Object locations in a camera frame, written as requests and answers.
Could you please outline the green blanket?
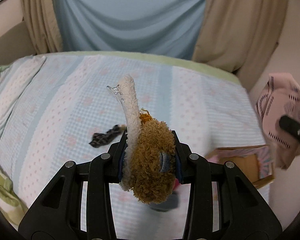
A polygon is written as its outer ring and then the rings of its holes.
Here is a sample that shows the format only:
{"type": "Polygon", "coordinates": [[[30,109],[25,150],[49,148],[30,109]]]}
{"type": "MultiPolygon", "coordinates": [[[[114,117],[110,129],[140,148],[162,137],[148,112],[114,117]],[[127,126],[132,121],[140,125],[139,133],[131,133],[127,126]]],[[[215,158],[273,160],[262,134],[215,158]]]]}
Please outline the green blanket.
{"type": "Polygon", "coordinates": [[[36,72],[37,67],[27,62],[0,66],[0,212],[14,228],[19,226],[27,207],[15,194],[13,186],[13,173],[23,136],[12,115],[36,72]]]}

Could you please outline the beige curtain left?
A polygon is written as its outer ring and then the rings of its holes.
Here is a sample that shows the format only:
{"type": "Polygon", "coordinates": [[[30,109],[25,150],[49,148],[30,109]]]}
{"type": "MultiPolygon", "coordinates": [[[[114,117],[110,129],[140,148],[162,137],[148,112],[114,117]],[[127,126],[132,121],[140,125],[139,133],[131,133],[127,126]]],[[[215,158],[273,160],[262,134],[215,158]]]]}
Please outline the beige curtain left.
{"type": "Polygon", "coordinates": [[[37,54],[63,51],[54,0],[20,0],[24,21],[37,54]]]}

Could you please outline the cardboard box pink pattern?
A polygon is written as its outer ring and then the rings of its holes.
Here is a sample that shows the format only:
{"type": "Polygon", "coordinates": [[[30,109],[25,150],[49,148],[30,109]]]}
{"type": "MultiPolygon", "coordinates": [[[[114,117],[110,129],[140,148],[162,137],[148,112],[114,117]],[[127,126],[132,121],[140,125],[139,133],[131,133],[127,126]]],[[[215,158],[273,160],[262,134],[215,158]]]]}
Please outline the cardboard box pink pattern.
{"type": "Polygon", "coordinates": [[[274,162],[268,145],[220,147],[206,154],[205,158],[217,164],[233,162],[257,189],[275,179],[274,162]]]}

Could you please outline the patterned blue pink bedspread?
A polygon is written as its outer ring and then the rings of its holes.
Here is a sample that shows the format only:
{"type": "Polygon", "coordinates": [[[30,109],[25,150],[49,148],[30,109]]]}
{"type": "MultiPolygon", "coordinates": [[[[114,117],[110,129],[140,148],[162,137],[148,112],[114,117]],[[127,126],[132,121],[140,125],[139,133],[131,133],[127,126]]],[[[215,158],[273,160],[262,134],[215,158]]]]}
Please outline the patterned blue pink bedspread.
{"type": "Polygon", "coordinates": [[[265,143],[248,96],[230,74],[188,61],[115,54],[27,56],[0,66],[0,167],[15,192],[8,221],[18,229],[63,163],[83,163],[120,139],[126,125],[106,85],[130,75],[139,105],[200,155],[265,143]]]}

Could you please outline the brown plush toy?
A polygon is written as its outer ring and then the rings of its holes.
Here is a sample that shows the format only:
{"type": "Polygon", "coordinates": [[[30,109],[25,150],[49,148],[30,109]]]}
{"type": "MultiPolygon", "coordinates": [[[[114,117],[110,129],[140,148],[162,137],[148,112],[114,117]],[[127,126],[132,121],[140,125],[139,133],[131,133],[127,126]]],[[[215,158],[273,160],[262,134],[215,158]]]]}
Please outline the brown plush toy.
{"type": "Polygon", "coordinates": [[[175,186],[175,139],[163,121],[138,106],[134,79],[127,75],[112,89],[126,118],[126,148],[120,186],[145,204],[168,199],[175,186]]]}

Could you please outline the black printed scarf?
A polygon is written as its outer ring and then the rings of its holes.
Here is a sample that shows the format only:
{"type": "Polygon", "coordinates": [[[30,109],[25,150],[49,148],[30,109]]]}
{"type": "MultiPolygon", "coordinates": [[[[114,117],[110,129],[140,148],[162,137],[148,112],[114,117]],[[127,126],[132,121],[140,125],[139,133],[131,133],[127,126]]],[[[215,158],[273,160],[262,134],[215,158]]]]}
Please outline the black printed scarf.
{"type": "Polygon", "coordinates": [[[99,148],[110,144],[116,137],[121,135],[126,129],[125,125],[115,125],[106,133],[94,133],[89,142],[89,145],[93,148],[99,148]]]}

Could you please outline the pink patterned cloth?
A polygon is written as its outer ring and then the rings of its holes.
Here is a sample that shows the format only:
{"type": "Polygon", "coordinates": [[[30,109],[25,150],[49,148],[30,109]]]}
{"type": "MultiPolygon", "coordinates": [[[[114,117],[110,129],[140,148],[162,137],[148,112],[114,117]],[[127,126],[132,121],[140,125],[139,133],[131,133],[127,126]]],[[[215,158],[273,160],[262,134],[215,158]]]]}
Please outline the pink patterned cloth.
{"type": "Polygon", "coordinates": [[[286,170],[300,155],[300,86],[289,73],[269,74],[255,105],[276,167],[286,170]]]}

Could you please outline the magenta pouch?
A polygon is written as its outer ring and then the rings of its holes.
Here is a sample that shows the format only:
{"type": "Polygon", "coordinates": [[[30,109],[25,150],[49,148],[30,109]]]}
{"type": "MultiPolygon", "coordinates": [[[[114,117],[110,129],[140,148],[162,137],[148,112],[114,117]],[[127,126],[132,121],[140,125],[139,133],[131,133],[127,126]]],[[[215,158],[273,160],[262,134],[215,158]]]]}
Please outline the magenta pouch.
{"type": "Polygon", "coordinates": [[[173,188],[173,190],[175,190],[178,186],[179,186],[180,184],[179,184],[179,180],[175,180],[175,183],[174,183],[174,188],[173,188]]]}

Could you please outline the light blue hanging sheet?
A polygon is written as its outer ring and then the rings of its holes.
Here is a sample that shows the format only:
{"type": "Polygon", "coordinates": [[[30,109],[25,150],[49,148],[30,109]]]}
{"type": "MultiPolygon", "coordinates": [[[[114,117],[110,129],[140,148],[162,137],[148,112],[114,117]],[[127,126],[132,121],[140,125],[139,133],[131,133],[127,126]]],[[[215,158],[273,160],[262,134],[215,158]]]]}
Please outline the light blue hanging sheet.
{"type": "Polygon", "coordinates": [[[54,0],[65,51],[128,51],[189,60],[206,0],[54,0]]]}

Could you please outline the grey fluffy hat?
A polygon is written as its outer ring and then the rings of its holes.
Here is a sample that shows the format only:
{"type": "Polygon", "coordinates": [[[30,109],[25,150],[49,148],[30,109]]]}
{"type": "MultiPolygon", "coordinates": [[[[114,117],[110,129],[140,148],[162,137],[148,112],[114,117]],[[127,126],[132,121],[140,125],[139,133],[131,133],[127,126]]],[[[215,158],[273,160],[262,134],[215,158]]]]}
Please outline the grey fluffy hat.
{"type": "Polygon", "coordinates": [[[179,197],[176,191],[173,191],[168,198],[159,204],[151,203],[149,205],[150,209],[157,211],[157,212],[168,212],[173,209],[176,209],[179,206],[179,197]]]}

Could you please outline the grey sofa headboard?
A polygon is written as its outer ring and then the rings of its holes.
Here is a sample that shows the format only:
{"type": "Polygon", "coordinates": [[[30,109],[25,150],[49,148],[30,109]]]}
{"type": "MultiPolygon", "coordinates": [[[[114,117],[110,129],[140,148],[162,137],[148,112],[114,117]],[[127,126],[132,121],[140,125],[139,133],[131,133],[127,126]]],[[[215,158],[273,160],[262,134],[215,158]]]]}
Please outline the grey sofa headboard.
{"type": "Polygon", "coordinates": [[[19,58],[36,54],[37,52],[24,21],[15,25],[0,37],[0,66],[11,64],[19,58]]]}

